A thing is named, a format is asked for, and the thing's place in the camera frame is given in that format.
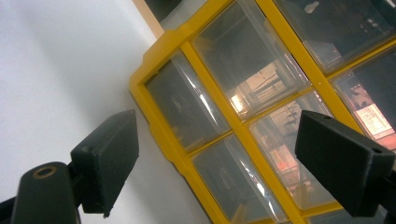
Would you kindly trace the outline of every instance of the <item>transparent plastic panel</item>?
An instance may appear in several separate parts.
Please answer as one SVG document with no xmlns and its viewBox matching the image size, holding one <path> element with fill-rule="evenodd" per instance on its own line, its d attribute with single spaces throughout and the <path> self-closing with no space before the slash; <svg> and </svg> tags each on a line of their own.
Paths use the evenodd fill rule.
<svg viewBox="0 0 396 224">
<path fill-rule="evenodd" d="M 395 36 L 395 0 L 275 0 L 329 73 Z"/>
<path fill-rule="evenodd" d="M 192 44 L 241 119 L 309 85 L 253 0 L 231 4 Z"/>
<path fill-rule="evenodd" d="M 335 78 L 332 83 L 368 136 L 396 150 L 396 47 Z"/>
<path fill-rule="evenodd" d="M 162 21 L 161 27 L 167 30 L 176 30 L 205 4 L 207 0 L 183 0 L 179 5 Z"/>
<path fill-rule="evenodd" d="M 196 156 L 193 163 L 229 220 L 243 223 L 266 218 L 276 223 L 287 220 L 234 135 Z"/>
<path fill-rule="evenodd" d="M 346 210 L 335 211 L 308 220 L 310 224 L 383 224 L 386 212 L 378 210 L 374 217 L 352 217 Z"/>
<path fill-rule="evenodd" d="M 186 150 L 195 149 L 230 129 L 181 52 L 148 82 L 147 88 Z"/>
<path fill-rule="evenodd" d="M 250 131 L 295 203 L 306 209 L 333 202 L 334 198 L 295 156 L 303 109 L 331 116 L 327 106 L 312 91 L 252 123 Z"/>
</svg>

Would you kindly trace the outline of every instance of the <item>yellow grid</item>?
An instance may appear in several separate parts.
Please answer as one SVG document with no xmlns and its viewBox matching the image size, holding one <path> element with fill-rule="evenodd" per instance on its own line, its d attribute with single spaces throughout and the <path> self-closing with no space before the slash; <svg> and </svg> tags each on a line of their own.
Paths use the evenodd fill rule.
<svg viewBox="0 0 396 224">
<path fill-rule="evenodd" d="M 238 137 L 247 154 L 250 156 L 256 170 L 261 174 L 261 178 L 274 193 L 290 221 L 293 223 L 307 223 L 306 219 L 308 217 L 341 209 L 342 207 L 339 203 L 328 203 L 305 210 L 299 209 L 288 191 L 281 184 L 280 180 L 271 168 L 270 163 L 262 155 L 261 150 L 258 148 L 255 139 L 249 131 L 249 125 L 297 97 L 315 90 L 338 120 L 362 133 L 360 126 L 348 112 L 347 108 L 332 88 L 329 79 L 344 73 L 353 66 L 394 46 L 396 44 L 396 40 L 390 40 L 380 47 L 361 55 L 358 59 L 325 76 L 325 74 L 323 74 L 323 72 L 318 68 L 314 59 L 304 47 L 298 36 L 293 32 L 286 19 L 276 7 L 275 3 L 272 0 L 257 0 L 256 2 L 259 8 L 263 11 L 266 19 L 271 23 L 288 51 L 301 66 L 312 83 L 312 87 L 308 87 L 307 89 L 282 100 L 280 103 L 266 108 L 253 118 L 242 121 L 235 113 L 219 85 L 210 75 L 210 72 L 205 67 L 194 47 L 191 45 L 191 41 L 201 32 L 201 30 L 213 21 L 220 12 L 232 2 L 233 0 L 207 1 L 189 21 L 180 26 L 177 30 L 165 32 L 154 46 L 147 51 L 142 65 L 131 76 L 131 92 L 147 117 L 152 135 L 157 141 L 160 149 L 163 151 L 165 158 L 172 162 L 178 171 L 184 175 L 190 184 L 191 189 L 194 191 L 214 223 L 228 223 L 232 222 L 232 220 L 228 220 L 222 213 L 216 200 L 213 198 L 204 181 L 195 169 L 192 159 L 210 145 L 232 133 Z M 202 82 L 203 86 L 205 86 L 207 93 L 211 96 L 212 100 L 219 107 L 224 118 L 226 118 L 231 126 L 231 130 L 227 133 L 218 136 L 216 139 L 211 140 L 205 143 L 202 147 L 196 148 L 192 151 L 186 151 L 178 142 L 170 126 L 163 117 L 163 114 L 158 106 L 156 106 L 153 98 L 150 96 L 149 91 L 146 88 L 146 83 L 158 73 L 158 71 L 178 50 L 181 50 L 187 57 L 198 78 Z M 266 219 L 254 223 L 272 223 L 272 220 Z"/>
</svg>

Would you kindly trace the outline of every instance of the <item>white wall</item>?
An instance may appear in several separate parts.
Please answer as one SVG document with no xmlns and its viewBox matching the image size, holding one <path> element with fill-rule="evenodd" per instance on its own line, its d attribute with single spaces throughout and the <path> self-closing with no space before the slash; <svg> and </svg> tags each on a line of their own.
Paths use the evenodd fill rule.
<svg viewBox="0 0 396 224">
<path fill-rule="evenodd" d="M 129 75 L 155 41 L 129 0 L 0 1 L 0 202 L 20 177 L 135 108 Z M 140 158 L 111 215 L 82 223 L 208 223 L 137 111 Z"/>
</svg>

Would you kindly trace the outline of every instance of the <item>plastic cabinet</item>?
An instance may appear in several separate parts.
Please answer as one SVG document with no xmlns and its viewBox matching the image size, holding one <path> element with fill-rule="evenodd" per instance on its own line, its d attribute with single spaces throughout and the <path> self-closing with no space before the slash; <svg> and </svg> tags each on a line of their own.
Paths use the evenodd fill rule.
<svg viewBox="0 0 396 224">
<path fill-rule="evenodd" d="M 396 148 L 395 8 L 209 0 L 146 52 L 130 90 L 214 223 L 382 223 L 350 217 L 294 149 L 303 109 Z"/>
<path fill-rule="evenodd" d="M 230 129 L 181 52 L 147 83 L 147 89 L 186 150 Z"/>
<path fill-rule="evenodd" d="M 394 1 L 275 2 L 326 73 L 396 34 Z"/>
<path fill-rule="evenodd" d="M 307 84 L 262 12 L 251 4 L 231 4 L 192 41 L 241 119 Z"/>
</svg>

